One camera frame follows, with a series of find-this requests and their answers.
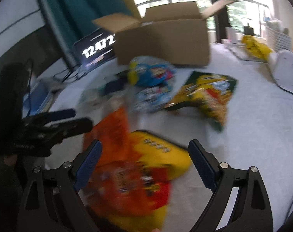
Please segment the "orange snack bag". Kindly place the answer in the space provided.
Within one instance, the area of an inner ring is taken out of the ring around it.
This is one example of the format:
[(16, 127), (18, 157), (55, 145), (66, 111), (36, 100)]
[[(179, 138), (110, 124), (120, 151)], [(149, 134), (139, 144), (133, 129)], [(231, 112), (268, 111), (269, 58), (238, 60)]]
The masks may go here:
[(171, 183), (167, 169), (150, 166), (135, 146), (123, 107), (110, 113), (84, 136), (83, 147), (102, 145), (100, 159), (87, 184), (88, 205), (96, 215), (147, 216), (167, 206)]

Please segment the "tablet showing clock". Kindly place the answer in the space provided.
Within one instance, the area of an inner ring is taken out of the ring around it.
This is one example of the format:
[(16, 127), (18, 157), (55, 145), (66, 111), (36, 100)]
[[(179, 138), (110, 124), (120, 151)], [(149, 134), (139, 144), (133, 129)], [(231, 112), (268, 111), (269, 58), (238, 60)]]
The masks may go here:
[(87, 71), (93, 70), (115, 57), (115, 34), (99, 28), (73, 44), (73, 53)]

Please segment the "yellow snack bag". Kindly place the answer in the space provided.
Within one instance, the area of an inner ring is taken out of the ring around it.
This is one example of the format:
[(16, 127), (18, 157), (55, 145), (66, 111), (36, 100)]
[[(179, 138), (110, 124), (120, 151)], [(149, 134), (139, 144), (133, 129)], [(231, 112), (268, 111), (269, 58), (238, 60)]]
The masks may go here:
[(133, 163), (113, 169), (113, 211), (108, 220), (124, 231), (161, 229), (172, 181), (190, 167), (186, 149), (146, 131), (129, 134)]

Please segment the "blue snack bag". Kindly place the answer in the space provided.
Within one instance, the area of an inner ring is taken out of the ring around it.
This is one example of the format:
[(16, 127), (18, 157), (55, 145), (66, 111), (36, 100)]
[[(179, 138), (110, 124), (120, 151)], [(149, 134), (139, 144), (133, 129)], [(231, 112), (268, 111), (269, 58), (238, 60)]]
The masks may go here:
[(175, 82), (174, 66), (160, 58), (134, 57), (129, 63), (127, 80), (136, 89), (134, 109), (151, 113), (161, 110), (170, 101)]

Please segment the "teal curtain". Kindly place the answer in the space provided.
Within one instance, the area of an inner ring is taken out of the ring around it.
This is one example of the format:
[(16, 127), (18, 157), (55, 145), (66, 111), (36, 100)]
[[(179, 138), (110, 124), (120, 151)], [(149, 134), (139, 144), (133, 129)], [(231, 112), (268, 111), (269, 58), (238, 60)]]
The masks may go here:
[(93, 20), (114, 13), (133, 16), (123, 0), (40, 0), (40, 3), (55, 36), (68, 49), (98, 29)]

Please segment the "green yellow chips bag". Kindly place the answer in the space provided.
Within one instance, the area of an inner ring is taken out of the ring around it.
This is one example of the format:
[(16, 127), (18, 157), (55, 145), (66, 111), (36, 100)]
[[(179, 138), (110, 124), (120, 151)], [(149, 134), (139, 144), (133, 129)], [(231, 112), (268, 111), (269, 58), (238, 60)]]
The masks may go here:
[(238, 80), (228, 75), (193, 71), (164, 109), (196, 107), (217, 132), (222, 132), (237, 83)]

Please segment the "white paper box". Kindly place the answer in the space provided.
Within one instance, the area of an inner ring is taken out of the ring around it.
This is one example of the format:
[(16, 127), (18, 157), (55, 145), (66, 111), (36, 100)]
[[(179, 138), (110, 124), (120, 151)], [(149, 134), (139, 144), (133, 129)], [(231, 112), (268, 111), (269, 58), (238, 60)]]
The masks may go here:
[(293, 89), (293, 52), (289, 50), (272, 52), (268, 57), (268, 64), (276, 83)]

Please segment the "open cardboard box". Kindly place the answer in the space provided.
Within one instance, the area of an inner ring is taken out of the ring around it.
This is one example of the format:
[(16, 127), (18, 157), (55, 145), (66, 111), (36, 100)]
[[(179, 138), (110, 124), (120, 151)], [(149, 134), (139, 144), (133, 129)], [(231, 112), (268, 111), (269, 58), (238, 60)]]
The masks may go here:
[(232, 3), (218, 0), (202, 12), (196, 2), (170, 3), (147, 8), (141, 19), (114, 13), (93, 23), (115, 34), (113, 50), (119, 64), (147, 55), (177, 66), (206, 66), (210, 61), (206, 20)]

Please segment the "yellow crumpled bag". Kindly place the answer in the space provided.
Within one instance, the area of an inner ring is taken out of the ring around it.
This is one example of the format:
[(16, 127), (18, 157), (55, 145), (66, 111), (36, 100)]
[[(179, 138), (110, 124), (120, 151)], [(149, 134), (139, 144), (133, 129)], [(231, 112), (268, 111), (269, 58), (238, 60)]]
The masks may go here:
[(272, 53), (266, 44), (259, 42), (254, 36), (244, 35), (241, 42), (245, 45), (247, 52), (258, 59), (268, 61), (269, 55)]

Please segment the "white lattice basket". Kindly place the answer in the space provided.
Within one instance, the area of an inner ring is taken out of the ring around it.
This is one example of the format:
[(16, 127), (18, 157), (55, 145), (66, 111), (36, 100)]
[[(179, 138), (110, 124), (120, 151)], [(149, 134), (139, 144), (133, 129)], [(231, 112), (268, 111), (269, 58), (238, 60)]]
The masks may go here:
[(289, 36), (289, 29), (282, 25), (280, 20), (266, 22), (266, 41), (269, 48), (275, 52), (292, 49), (292, 41)]

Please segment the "black power adapter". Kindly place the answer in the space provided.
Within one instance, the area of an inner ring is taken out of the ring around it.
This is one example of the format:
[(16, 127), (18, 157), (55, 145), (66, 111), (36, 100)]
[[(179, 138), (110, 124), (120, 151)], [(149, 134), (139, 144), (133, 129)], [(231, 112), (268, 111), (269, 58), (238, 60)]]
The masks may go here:
[(254, 36), (254, 29), (250, 26), (244, 26), (244, 35)]

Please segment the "black window frame post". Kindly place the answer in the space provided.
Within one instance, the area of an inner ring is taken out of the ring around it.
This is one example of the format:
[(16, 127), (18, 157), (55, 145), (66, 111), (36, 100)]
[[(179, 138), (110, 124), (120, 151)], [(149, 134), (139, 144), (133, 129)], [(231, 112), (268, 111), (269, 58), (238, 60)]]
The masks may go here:
[(216, 26), (216, 42), (220, 44), (222, 39), (227, 38), (226, 27), (230, 27), (229, 17), (227, 12), (227, 7), (221, 9), (215, 16), (215, 26)]

